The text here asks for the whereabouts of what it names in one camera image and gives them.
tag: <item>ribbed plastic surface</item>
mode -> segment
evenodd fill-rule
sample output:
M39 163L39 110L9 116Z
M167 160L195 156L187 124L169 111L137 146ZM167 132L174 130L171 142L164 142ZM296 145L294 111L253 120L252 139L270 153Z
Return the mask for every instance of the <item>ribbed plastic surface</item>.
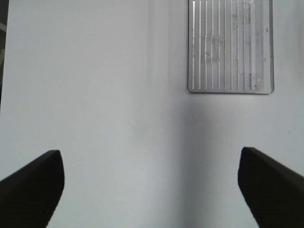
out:
M271 1L189 1L189 91L269 94L272 53Z

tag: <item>transparent plastic lid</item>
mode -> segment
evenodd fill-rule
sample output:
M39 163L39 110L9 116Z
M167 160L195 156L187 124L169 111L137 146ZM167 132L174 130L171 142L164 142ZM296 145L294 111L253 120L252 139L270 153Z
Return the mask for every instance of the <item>transparent plastic lid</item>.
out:
M271 0L189 0L188 90L274 90Z

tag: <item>clear plastic container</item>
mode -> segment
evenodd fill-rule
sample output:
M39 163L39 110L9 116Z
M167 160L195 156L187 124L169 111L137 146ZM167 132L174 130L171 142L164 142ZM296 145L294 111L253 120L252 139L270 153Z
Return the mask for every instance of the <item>clear plastic container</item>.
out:
M272 0L189 0L188 90L274 90Z

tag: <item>white surface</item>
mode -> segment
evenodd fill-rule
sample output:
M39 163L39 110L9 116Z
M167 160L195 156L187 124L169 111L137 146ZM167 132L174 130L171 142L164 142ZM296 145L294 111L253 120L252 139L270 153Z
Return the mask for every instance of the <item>white surface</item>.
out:
M50 149L50 228L257 228L238 189L255 146L304 174L304 1L274 1L275 92L186 92L186 0L11 0L0 178Z

